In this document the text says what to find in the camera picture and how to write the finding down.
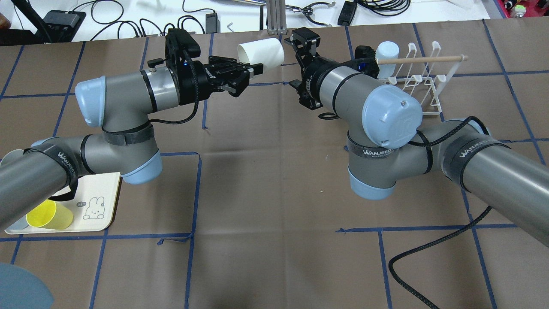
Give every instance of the red object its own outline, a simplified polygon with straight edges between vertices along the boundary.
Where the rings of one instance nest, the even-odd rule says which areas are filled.
[[[501,7],[502,12],[505,13],[505,17],[510,18],[511,17],[511,10],[506,9],[505,6],[503,5],[503,3],[506,0],[496,0],[496,1],[497,1],[497,4]],[[526,14],[524,15],[524,17],[540,17],[540,16],[543,16],[545,11],[547,11],[547,8],[540,9],[536,6],[536,4],[537,4],[537,0],[522,0],[517,5],[522,5],[526,8]]]

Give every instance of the white cup rack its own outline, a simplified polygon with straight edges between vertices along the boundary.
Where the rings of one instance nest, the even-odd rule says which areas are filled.
[[[399,64],[396,72],[386,78],[389,85],[395,85],[413,96],[418,89],[426,90],[425,95],[419,102],[423,108],[424,115],[439,115],[442,112],[439,95],[446,87],[452,76],[456,73],[461,63],[467,60],[467,56],[440,56],[440,44],[436,41],[431,43],[432,51],[429,57],[417,57],[417,47],[414,43],[408,44],[408,53],[405,58],[379,59],[378,64]],[[446,74],[432,75],[433,68],[437,62],[451,62],[452,67]],[[422,65],[421,74],[412,74],[414,65]]]

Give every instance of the robotic arm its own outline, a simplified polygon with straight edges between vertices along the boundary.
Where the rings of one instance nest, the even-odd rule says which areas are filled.
[[[78,178],[120,172],[125,182],[146,183],[162,172],[160,151],[152,122],[180,124],[193,118],[198,102],[213,92],[238,97],[250,78],[263,73],[263,65],[210,56],[208,64],[193,61],[200,47],[184,30],[170,29],[165,59],[148,61],[147,70],[88,80],[76,86],[80,110],[89,126],[102,134],[52,137],[34,143],[0,168],[0,229],[46,199],[74,198]],[[194,103],[184,120],[168,122],[148,114]],[[68,186],[71,192],[54,196]]]
[[[321,57],[320,37],[307,28],[285,40],[296,52],[302,80],[290,85],[299,103],[325,106],[347,121],[349,178],[359,196],[381,200],[396,181],[439,169],[540,242],[549,246],[549,169],[491,138],[475,117],[449,120],[423,131],[419,102],[375,79],[371,48],[359,46],[355,60]]]

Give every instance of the white tray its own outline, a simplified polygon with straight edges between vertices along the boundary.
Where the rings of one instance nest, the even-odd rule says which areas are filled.
[[[73,200],[57,202],[72,211],[74,215],[74,220],[68,228],[64,230],[34,228],[27,225],[25,217],[22,217],[5,232],[14,235],[104,230],[113,220],[119,185],[120,173],[84,176],[79,179]],[[67,191],[68,188],[65,188],[55,195]]]

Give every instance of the yellow cup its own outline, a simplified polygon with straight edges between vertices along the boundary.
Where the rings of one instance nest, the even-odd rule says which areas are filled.
[[[27,223],[35,228],[64,230],[72,223],[72,211],[51,200],[45,200],[27,214]]]

